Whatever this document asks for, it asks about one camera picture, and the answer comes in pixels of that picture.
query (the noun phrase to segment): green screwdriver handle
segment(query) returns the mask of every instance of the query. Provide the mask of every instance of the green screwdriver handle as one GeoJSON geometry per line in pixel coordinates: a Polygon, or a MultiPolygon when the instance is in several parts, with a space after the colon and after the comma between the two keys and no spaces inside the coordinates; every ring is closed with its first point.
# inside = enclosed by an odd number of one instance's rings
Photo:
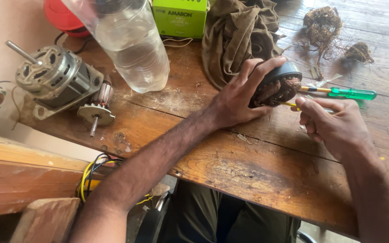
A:
{"type": "Polygon", "coordinates": [[[376,91],[372,90],[356,90],[356,89],[340,89],[338,87],[331,87],[331,92],[328,93],[328,96],[332,97],[346,97],[351,99],[367,99],[373,100],[376,98],[376,91]]]}

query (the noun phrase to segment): fingernail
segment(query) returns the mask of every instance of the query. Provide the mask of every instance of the fingernail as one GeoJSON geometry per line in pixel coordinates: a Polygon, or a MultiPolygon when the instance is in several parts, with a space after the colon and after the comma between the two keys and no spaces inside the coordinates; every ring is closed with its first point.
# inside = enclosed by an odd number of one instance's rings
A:
{"type": "Polygon", "coordinates": [[[302,105],[304,102],[305,102],[305,98],[303,98],[303,97],[299,97],[295,100],[295,104],[297,104],[299,106],[302,105]]]}

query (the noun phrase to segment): motor shaft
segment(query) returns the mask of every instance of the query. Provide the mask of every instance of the motor shaft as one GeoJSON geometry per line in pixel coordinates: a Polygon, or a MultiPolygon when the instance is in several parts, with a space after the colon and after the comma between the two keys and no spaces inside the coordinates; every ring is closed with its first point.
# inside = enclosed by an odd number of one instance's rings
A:
{"type": "Polygon", "coordinates": [[[91,132],[89,133],[89,136],[90,136],[90,137],[94,137],[95,129],[97,128],[97,124],[98,124],[98,122],[99,122],[99,118],[100,118],[99,115],[95,115],[95,116],[94,116],[93,127],[91,128],[91,132]]]}
{"type": "Polygon", "coordinates": [[[41,65],[41,62],[38,61],[37,59],[33,58],[32,56],[30,56],[30,54],[26,53],[24,50],[22,50],[20,47],[16,46],[16,44],[14,44],[13,42],[11,41],[6,41],[6,45],[8,47],[10,47],[11,49],[13,49],[15,52],[19,53],[21,56],[23,56],[25,59],[27,59],[28,61],[30,61],[32,64],[39,64],[41,65]]]}

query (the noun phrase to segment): red object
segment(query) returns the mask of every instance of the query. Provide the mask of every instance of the red object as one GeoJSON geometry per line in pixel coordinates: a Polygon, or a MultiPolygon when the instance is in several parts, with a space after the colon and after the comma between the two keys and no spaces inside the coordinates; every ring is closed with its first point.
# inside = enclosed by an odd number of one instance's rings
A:
{"type": "Polygon", "coordinates": [[[85,37],[90,33],[84,24],[61,2],[61,0],[45,0],[44,6],[47,20],[55,28],[73,37],[85,37]]]}

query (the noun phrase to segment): wooden table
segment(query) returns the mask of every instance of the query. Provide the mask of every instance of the wooden table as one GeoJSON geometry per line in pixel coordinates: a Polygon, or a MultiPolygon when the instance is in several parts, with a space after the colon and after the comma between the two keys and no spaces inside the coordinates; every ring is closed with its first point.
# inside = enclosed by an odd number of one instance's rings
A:
{"type": "MultiPolygon", "coordinates": [[[[344,74],[339,61],[322,60],[325,77],[344,76],[328,86],[376,90],[378,97],[362,103],[361,113],[377,150],[389,168],[389,3],[381,0],[293,0],[280,3],[278,41],[286,47],[297,40],[302,18],[311,8],[337,7],[344,22],[343,44],[365,41],[375,63],[357,65],[344,74]]],[[[68,38],[65,47],[78,49],[83,40],[68,38]]],[[[110,73],[115,94],[115,123],[98,127],[89,137],[91,124],[75,111],[65,111],[44,121],[32,116],[29,99],[20,122],[36,130],[120,157],[130,157],[166,132],[217,94],[202,69],[201,44],[166,48],[170,74],[159,92],[132,91],[116,72],[97,43],[91,42],[80,56],[103,73],[110,73]]],[[[305,55],[294,44],[284,56],[298,63],[303,83],[311,82],[310,62],[317,54],[305,55]]],[[[345,171],[321,144],[311,141],[298,124],[298,115],[277,107],[270,117],[257,119],[210,135],[169,171],[170,175],[222,191],[274,210],[301,218],[326,229],[357,237],[357,222],[345,171]],[[248,142],[237,137],[245,135],[248,142]]]]}

